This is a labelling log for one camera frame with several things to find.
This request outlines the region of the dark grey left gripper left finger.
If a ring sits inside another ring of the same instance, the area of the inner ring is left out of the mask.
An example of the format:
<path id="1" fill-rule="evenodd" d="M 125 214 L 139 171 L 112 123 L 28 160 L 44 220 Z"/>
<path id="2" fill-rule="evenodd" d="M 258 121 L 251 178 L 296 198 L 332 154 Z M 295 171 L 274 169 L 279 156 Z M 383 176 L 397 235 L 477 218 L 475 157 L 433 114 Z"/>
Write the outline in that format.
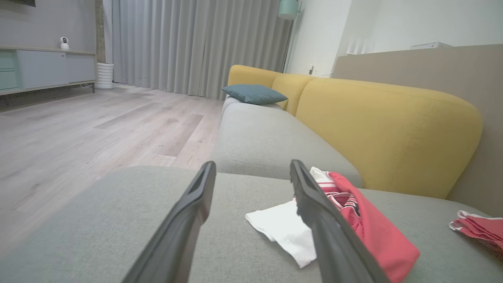
<path id="1" fill-rule="evenodd" d="M 187 283 L 216 179 L 214 161 L 204 163 L 136 259 L 122 283 Z"/>

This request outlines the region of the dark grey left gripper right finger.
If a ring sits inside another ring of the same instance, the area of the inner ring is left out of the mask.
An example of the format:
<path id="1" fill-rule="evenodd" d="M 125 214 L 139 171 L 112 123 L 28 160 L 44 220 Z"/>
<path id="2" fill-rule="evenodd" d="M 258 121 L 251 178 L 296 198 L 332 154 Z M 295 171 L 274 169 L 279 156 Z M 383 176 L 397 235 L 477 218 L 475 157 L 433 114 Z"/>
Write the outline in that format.
<path id="1" fill-rule="evenodd" d="M 302 161 L 291 161 L 290 177 L 297 215 L 312 231 L 322 283 L 390 283 Z"/>

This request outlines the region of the red and white shirt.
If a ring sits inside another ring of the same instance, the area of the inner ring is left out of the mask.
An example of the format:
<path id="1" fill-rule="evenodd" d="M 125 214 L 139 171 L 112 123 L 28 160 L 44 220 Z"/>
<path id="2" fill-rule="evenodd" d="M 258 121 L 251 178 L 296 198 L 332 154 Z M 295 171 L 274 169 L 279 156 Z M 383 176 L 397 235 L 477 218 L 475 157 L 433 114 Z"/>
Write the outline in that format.
<path id="1" fill-rule="evenodd" d="M 361 192 L 341 174 L 316 167 L 310 174 L 327 198 L 378 261 L 391 283 L 402 283 L 420 251 Z M 289 253 L 300 268 L 316 260 L 312 231 L 299 215 L 295 199 L 247 213 L 250 225 Z"/>

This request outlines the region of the large yellow sofa back cushion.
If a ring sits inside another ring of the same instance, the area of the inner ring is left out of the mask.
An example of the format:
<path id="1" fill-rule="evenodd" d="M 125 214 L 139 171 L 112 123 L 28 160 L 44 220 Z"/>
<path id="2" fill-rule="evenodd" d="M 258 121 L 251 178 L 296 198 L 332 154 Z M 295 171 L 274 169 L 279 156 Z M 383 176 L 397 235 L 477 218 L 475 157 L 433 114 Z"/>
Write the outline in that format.
<path id="1" fill-rule="evenodd" d="M 342 154 L 363 188 L 446 199 L 471 161 L 483 119 L 444 92 L 316 78 L 295 117 Z"/>

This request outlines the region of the long grey sofa seat cushion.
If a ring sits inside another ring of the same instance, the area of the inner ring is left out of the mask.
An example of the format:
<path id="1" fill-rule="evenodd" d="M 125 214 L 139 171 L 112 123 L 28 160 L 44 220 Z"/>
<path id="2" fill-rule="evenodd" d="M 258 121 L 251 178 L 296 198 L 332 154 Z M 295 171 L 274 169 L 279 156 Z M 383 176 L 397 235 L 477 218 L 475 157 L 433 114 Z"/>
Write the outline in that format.
<path id="1" fill-rule="evenodd" d="M 224 101 L 211 159 L 218 172 L 289 179 L 292 159 L 307 168 L 337 172 L 357 188 L 363 181 L 353 164 L 322 137 L 277 105 Z"/>

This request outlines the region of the small yellow sofa back cushion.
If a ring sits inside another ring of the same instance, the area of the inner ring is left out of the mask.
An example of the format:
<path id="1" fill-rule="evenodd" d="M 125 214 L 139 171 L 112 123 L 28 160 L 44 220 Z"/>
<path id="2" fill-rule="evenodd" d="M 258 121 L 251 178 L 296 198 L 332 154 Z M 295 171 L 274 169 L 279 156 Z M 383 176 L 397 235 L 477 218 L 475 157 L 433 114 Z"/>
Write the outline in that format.
<path id="1" fill-rule="evenodd" d="M 272 89 L 281 93 L 286 100 L 276 103 L 284 111 L 295 116 L 300 97 L 307 84 L 316 77 L 310 75 L 280 74 L 272 84 Z"/>
<path id="2" fill-rule="evenodd" d="M 280 72 L 236 64 L 230 68 L 228 86 L 245 84 L 272 88 L 275 79 L 280 75 Z"/>

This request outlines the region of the teal throw pillow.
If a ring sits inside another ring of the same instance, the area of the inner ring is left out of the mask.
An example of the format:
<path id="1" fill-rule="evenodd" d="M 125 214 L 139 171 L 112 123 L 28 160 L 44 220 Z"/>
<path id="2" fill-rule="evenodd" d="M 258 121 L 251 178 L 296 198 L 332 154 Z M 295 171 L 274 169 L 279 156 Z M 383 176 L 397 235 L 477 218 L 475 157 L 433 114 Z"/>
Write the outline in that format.
<path id="1" fill-rule="evenodd" d="M 263 85 L 235 84 L 225 86 L 221 90 L 240 102 L 254 105 L 273 104 L 288 99 L 280 92 Z"/>

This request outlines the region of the white ribbed plant pot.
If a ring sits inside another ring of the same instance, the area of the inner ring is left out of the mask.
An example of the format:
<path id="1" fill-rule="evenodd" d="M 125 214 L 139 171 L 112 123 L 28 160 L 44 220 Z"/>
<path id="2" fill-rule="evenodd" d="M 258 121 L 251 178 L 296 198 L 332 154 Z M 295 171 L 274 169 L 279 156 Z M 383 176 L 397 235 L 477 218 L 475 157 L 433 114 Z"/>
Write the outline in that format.
<path id="1" fill-rule="evenodd" d="M 113 63 L 97 63 L 97 80 L 94 84 L 95 88 L 100 90 L 113 89 L 114 64 Z"/>

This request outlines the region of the grey pleated curtain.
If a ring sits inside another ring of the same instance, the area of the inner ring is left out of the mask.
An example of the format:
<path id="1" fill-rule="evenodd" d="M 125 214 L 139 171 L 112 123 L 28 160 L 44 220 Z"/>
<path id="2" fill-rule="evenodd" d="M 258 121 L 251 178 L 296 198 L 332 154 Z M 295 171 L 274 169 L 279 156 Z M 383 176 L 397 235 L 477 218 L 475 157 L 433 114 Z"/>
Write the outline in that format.
<path id="1" fill-rule="evenodd" d="M 114 82 L 223 100 L 230 68 L 281 72 L 280 0 L 112 0 Z"/>

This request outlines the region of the beige low partition panel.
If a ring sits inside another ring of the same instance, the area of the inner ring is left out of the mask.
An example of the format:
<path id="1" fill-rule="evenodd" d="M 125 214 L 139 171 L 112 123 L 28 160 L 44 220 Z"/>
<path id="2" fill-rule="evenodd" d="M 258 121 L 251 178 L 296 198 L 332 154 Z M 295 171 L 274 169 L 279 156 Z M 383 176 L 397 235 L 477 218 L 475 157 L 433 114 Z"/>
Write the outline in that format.
<path id="1" fill-rule="evenodd" d="M 347 55 L 334 70 L 337 79 L 427 88 L 475 106 L 483 134 L 448 199 L 503 217 L 503 44 Z"/>

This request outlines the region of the grey and mint TV cabinet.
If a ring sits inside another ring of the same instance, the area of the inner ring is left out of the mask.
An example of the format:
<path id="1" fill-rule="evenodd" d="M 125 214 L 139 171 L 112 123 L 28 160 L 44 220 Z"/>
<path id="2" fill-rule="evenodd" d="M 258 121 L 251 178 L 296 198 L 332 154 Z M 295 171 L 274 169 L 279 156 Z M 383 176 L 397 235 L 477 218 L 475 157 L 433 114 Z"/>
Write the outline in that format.
<path id="1" fill-rule="evenodd" d="M 0 97 L 49 88 L 90 85 L 95 91 L 94 53 L 54 48 L 0 46 Z"/>

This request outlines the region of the white slatted box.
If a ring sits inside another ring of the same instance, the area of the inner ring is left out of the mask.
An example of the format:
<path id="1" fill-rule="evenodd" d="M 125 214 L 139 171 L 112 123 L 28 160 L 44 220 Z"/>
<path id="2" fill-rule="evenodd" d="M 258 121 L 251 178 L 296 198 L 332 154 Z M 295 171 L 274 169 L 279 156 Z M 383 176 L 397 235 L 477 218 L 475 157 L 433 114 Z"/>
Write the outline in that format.
<path id="1" fill-rule="evenodd" d="M 445 48 L 445 47 L 452 47 L 452 46 L 442 42 L 433 42 L 433 43 L 410 46 L 410 50 L 425 50 L 430 48 Z"/>

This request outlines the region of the floor lamp with mint shade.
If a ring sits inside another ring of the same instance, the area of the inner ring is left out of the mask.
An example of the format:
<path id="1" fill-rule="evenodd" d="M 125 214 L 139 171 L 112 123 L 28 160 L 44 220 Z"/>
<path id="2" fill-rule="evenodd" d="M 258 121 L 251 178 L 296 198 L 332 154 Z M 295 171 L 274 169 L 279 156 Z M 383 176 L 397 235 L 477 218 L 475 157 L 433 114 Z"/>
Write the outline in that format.
<path id="1" fill-rule="evenodd" d="M 282 71 L 283 73 L 287 73 L 289 69 L 301 12 L 302 2 L 300 0 L 280 0 L 278 17 L 286 21 L 291 21 L 292 23 Z"/>

